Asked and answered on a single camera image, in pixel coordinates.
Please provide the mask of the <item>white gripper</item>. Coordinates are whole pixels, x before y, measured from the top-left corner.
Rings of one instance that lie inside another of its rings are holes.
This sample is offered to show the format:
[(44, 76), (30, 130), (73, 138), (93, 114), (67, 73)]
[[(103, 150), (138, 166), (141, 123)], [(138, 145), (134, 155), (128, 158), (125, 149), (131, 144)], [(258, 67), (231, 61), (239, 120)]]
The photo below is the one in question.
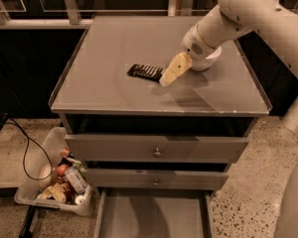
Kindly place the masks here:
[(198, 26), (193, 26), (185, 35), (181, 43), (182, 53), (175, 55), (162, 73), (159, 83), (168, 86), (184, 74), (193, 61), (205, 60), (216, 48), (207, 45), (198, 33)]

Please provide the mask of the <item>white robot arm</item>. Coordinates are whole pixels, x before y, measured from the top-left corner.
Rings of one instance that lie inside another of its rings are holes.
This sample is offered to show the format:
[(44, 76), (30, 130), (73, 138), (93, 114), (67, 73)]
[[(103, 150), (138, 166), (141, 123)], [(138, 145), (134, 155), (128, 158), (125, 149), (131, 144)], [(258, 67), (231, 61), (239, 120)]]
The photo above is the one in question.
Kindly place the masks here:
[[(298, 79), (297, 14), (280, 5), (279, 0), (218, 0), (218, 5), (187, 32), (182, 51), (172, 58), (160, 84), (171, 84), (225, 42), (251, 31), (269, 45)], [(298, 238), (298, 163), (283, 193), (274, 238)]]

